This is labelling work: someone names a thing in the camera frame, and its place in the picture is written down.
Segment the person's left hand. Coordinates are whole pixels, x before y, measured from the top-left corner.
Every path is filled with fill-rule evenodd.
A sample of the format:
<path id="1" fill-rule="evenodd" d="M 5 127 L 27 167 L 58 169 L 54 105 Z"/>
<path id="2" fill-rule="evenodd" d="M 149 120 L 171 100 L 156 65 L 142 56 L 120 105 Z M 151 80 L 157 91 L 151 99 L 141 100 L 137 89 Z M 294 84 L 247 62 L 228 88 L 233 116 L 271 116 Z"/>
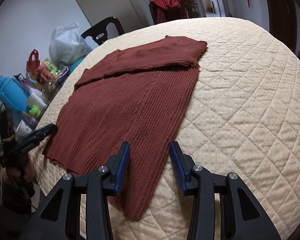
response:
<path id="1" fill-rule="evenodd" d="M 36 180 L 29 154 L 26 155 L 25 160 L 26 164 L 21 170 L 16 167 L 1 168 L 1 175 L 6 184 L 16 186 L 20 178 L 24 178 L 27 183 L 32 183 Z"/>

